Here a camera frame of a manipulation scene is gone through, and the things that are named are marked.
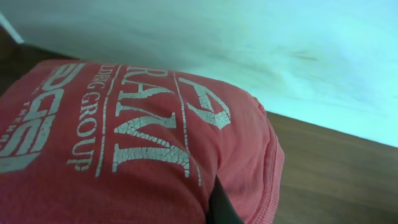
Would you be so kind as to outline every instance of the t-shirt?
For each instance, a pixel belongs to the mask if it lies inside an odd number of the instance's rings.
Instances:
[[[0,118],[0,223],[205,223],[216,175],[245,223],[272,223],[284,154],[228,83],[49,60]]]

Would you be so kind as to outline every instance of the white wall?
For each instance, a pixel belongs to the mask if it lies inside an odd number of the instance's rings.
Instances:
[[[28,44],[237,85],[271,112],[398,146],[395,0],[0,0]]]

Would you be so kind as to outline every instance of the black strap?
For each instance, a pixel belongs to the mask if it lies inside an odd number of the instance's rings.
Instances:
[[[209,212],[206,214],[207,224],[244,224],[236,214],[228,196],[216,176],[213,191],[209,199]]]

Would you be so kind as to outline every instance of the cracked white print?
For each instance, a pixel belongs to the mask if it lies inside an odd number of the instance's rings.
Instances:
[[[229,108],[212,91],[210,91],[209,89],[207,89],[206,87],[204,87],[202,85],[199,85],[197,83],[194,83],[194,82],[184,79],[184,78],[179,78],[178,80],[180,82],[192,85],[198,95],[200,106],[204,109],[210,110],[210,111],[201,110],[201,109],[198,109],[198,108],[192,106],[190,103],[187,103],[188,108],[191,109],[193,112],[195,112],[202,120],[206,121],[209,124],[216,126],[219,129],[222,129],[227,124],[231,123],[231,120],[230,120],[231,113],[229,112]],[[224,111],[219,112],[219,113],[214,113],[214,110],[213,110],[213,107],[211,106],[211,102],[209,100],[208,95],[210,95],[217,103],[219,103],[221,105],[221,107],[224,109]]]
[[[164,118],[148,112],[146,110],[135,108],[132,106],[124,106],[120,102],[116,105],[116,116],[119,116],[122,110],[134,110],[147,113],[150,116],[141,116],[139,118],[131,119],[128,122],[123,123],[114,129],[115,133],[128,134],[136,136],[138,138],[146,139],[148,141],[155,142],[162,145],[163,147],[134,147],[128,149],[120,149],[119,145],[115,145],[115,152],[113,156],[113,167],[112,171],[116,172],[118,165],[122,162],[126,162],[134,159],[153,159],[158,161],[170,162],[181,165],[185,170],[185,177],[189,177],[189,156],[186,152],[179,149],[177,146],[171,145],[168,141],[157,138],[150,134],[142,133],[138,129],[150,125],[159,124],[165,128],[176,128],[175,113],[173,112],[171,117]]]

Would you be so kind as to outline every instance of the wooden floor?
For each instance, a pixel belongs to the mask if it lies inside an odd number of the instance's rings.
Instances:
[[[0,62],[2,93],[61,55],[25,46]],[[398,223],[398,149],[268,114],[286,159],[274,223]]]

